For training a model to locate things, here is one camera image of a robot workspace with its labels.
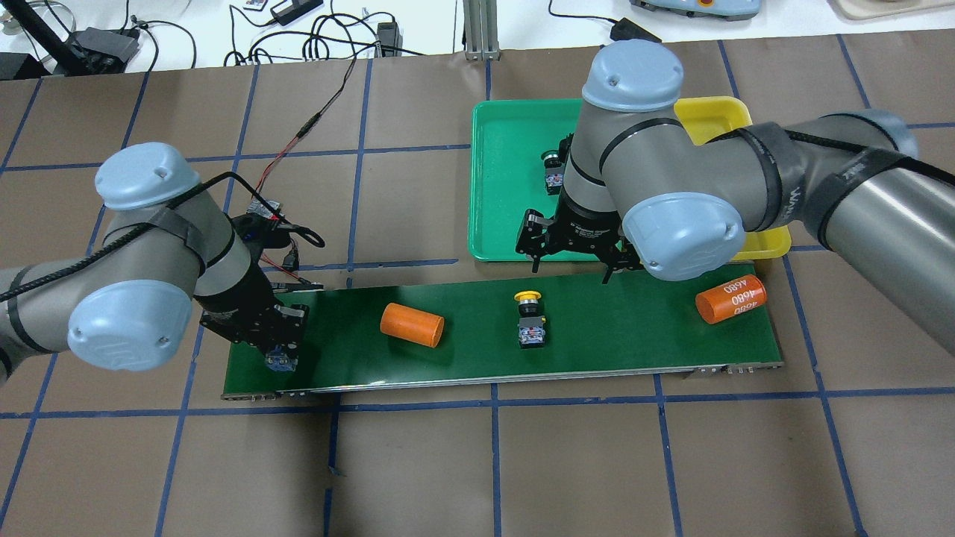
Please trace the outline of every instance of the green platform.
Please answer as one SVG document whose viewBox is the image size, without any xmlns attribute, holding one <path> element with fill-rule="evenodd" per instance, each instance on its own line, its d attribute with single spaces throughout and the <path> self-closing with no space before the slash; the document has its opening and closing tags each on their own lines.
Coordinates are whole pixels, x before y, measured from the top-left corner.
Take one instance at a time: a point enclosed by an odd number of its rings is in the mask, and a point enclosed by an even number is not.
<svg viewBox="0 0 955 537">
<path fill-rule="evenodd" d="M 740 264 L 686 282 L 634 271 L 605 286 L 594 273 L 280 295 L 311 308 L 298 370 L 272 372 L 258 351 L 233 345 L 223 398 L 782 365 L 765 308 L 711 326 L 694 307 L 697 292 L 752 272 Z M 517 342 L 514 294 L 528 289 L 543 295 L 541 349 Z M 382 334 L 389 302 L 443 315 L 437 348 Z"/>
</svg>

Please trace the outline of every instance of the metal bracket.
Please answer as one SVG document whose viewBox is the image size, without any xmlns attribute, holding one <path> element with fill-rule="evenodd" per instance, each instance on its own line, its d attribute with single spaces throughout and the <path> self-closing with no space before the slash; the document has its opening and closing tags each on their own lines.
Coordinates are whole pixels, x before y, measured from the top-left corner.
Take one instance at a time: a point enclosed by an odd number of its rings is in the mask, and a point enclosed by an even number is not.
<svg viewBox="0 0 955 537">
<path fill-rule="evenodd" d="M 500 58 L 498 0 L 464 0 L 464 57 Z"/>
</svg>

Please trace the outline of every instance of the green tray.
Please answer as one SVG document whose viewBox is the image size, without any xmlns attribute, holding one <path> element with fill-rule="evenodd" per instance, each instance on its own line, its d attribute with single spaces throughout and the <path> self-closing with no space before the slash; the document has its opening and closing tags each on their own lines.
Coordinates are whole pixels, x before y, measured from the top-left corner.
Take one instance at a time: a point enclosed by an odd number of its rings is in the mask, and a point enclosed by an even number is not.
<svg viewBox="0 0 955 537">
<path fill-rule="evenodd" d="M 733 97 L 683 98 L 674 106 L 694 143 L 751 124 L 749 111 Z M 580 99 L 491 100 L 474 109 L 471 145 L 471 212 L 468 248 L 479 261 L 527 261 L 514 251 L 527 208 L 554 214 L 557 196 L 543 187 L 541 153 L 556 149 L 577 124 Z M 779 257 L 790 247 L 785 227 L 747 233 L 735 261 Z M 596 261 L 561 252 L 547 261 Z"/>
<path fill-rule="evenodd" d="M 694 306 L 697 292 L 752 272 L 739 264 L 685 282 L 634 271 L 607 285 L 592 273 L 280 295 L 310 307 L 297 371 L 272 372 L 254 348 L 233 345 L 223 397 L 779 366 L 764 308 L 711 326 Z M 521 290 L 543 295 L 543 348 L 518 346 L 514 294 Z M 444 316 L 438 346 L 381 333 L 390 302 Z"/>
</svg>

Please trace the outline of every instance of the light blue joint cap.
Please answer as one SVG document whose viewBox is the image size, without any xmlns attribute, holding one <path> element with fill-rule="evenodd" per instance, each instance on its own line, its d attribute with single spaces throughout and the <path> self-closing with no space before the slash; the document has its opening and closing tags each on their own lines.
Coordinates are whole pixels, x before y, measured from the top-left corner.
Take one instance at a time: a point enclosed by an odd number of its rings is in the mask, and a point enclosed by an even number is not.
<svg viewBox="0 0 955 537">
<path fill-rule="evenodd" d="M 96 192 L 121 211 L 161 204 L 199 184 L 199 174 L 175 147 L 158 141 L 131 145 L 99 166 Z"/>
<path fill-rule="evenodd" d="M 170 283 L 119 282 L 80 301 L 70 315 L 67 342 L 96 367 L 145 371 L 173 357 L 191 313 L 189 296 Z"/>
<path fill-rule="evenodd" d="M 905 120 L 891 112 L 872 108 L 853 112 L 838 112 L 831 114 L 831 116 L 852 116 L 875 123 L 892 139 L 896 147 L 899 148 L 900 153 L 908 155 L 913 159 L 919 157 L 919 141 L 915 139 L 915 135 L 909 130 Z"/>
<path fill-rule="evenodd" d="M 634 205 L 624 234 L 647 272 L 670 282 L 722 267 L 743 247 L 743 219 L 731 204 L 700 192 L 661 194 Z"/>
<path fill-rule="evenodd" d="M 584 100 L 614 112 L 653 112 L 680 98 L 683 65 L 676 54 L 643 39 L 603 47 L 590 65 Z"/>
</svg>

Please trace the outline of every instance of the light blue device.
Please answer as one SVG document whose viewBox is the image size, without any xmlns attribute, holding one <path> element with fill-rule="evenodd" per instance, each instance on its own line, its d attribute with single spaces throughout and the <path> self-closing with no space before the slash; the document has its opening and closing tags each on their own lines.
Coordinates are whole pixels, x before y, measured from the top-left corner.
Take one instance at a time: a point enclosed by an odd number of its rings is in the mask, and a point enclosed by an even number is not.
<svg viewBox="0 0 955 537">
<path fill-rule="evenodd" d="M 759 13 L 762 0 L 630 0 L 630 4 L 650 11 L 673 11 L 687 17 L 746 20 Z"/>
</svg>

